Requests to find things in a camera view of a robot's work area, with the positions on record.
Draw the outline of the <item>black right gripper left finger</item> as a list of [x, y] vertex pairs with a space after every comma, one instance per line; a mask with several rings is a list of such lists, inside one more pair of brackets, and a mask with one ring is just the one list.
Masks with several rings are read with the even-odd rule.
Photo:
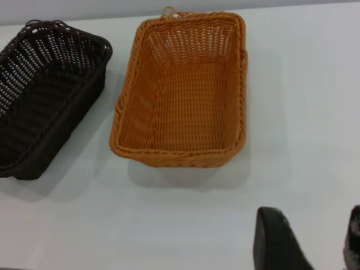
[[260, 207], [256, 213], [253, 244], [255, 269], [312, 269], [290, 223], [277, 208]]

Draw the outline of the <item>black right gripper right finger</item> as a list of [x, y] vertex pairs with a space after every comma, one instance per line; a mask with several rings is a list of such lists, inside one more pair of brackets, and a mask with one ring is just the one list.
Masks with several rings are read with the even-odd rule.
[[347, 269], [359, 270], [359, 205], [352, 209], [350, 215], [343, 255]]

